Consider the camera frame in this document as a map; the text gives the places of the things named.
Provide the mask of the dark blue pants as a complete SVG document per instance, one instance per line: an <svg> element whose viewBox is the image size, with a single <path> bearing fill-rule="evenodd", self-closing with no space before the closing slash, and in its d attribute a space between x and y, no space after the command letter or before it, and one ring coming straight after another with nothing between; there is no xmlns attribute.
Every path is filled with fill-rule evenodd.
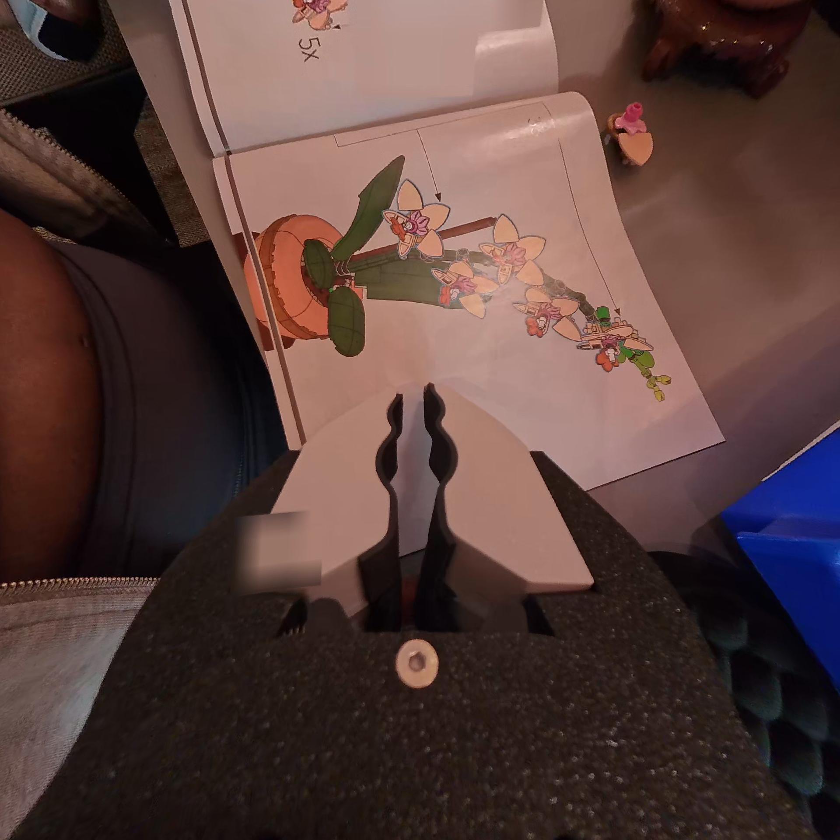
<svg viewBox="0 0 840 840"><path fill-rule="evenodd" d="M91 321L102 433L66 569L158 576L287 451L262 353L209 243L131 261L57 244Z"/></svg>

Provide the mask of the person's bare torso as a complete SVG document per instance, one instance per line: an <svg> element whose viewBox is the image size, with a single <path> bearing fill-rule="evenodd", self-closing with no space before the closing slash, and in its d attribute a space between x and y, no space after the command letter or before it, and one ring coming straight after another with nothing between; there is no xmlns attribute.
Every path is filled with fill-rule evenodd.
<svg viewBox="0 0 840 840"><path fill-rule="evenodd" d="M102 395L88 314L59 256L1 213L1 575L73 563L98 483Z"/></svg>

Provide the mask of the person in grey jacket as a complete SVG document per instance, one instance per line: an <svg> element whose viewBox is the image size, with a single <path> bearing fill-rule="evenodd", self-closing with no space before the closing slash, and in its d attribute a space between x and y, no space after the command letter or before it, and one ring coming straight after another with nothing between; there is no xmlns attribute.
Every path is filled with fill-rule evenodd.
<svg viewBox="0 0 840 840"><path fill-rule="evenodd" d="M154 231L128 200L51 135L2 110L2 174L31 183L60 210L59 236L116 226L129 243ZM155 577L94 576L2 583L2 838L55 777Z"/></svg>

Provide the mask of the brown glossy stand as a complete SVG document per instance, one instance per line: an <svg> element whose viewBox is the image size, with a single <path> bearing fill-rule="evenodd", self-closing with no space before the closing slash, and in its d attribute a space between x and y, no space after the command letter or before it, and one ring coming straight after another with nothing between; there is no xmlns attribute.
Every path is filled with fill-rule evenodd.
<svg viewBox="0 0 840 840"><path fill-rule="evenodd" d="M731 66L752 98L788 74L788 55L802 35L812 2L653 1L656 34L642 65L645 81L667 78L687 55Z"/></svg>

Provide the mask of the brick flower instruction booklet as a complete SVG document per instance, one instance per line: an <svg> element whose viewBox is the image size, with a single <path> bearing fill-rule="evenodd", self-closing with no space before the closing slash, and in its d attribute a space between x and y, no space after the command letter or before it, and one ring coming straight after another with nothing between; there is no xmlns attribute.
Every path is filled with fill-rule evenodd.
<svg viewBox="0 0 840 840"><path fill-rule="evenodd" d="M721 444L616 206L544 2L171 2L289 445L422 390L583 489Z"/></svg>

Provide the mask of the blue plastic bin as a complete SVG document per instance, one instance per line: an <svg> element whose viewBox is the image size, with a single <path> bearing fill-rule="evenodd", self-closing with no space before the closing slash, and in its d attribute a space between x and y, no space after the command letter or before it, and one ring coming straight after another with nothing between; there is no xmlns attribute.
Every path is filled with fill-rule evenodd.
<svg viewBox="0 0 840 840"><path fill-rule="evenodd" d="M838 688L838 428L725 508L721 519Z"/></svg>

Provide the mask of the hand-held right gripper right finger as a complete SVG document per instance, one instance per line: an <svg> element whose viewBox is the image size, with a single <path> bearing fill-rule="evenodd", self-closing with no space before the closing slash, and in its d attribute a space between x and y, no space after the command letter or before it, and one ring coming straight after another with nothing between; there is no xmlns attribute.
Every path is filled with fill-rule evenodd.
<svg viewBox="0 0 840 840"><path fill-rule="evenodd" d="M446 385L423 391L438 482L420 613L488 614L531 595L587 592L593 575L528 447Z"/></svg>

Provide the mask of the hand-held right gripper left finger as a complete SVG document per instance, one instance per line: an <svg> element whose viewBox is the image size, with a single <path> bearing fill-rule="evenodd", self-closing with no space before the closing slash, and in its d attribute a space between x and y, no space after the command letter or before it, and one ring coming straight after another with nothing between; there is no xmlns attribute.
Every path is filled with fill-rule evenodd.
<svg viewBox="0 0 840 840"><path fill-rule="evenodd" d="M321 428L303 445L272 510L284 521L270 573L287 558L304 563L297 588L333 599L351 618L367 612L396 579L396 441L403 394L375 394Z"/></svg>

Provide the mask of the small brick flower piece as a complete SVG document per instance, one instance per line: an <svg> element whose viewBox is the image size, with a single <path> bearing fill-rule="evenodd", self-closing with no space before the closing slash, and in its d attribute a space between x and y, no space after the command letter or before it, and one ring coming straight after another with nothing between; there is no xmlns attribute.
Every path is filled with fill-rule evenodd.
<svg viewBox="0 0 840 840"><path fill-rule="evenodd" d="M654 150L654 139L644 120L644 107L639 101L632 101L622 112L608 118L605 126L604 144L615 144L625 165L645 165Z"/></svg>

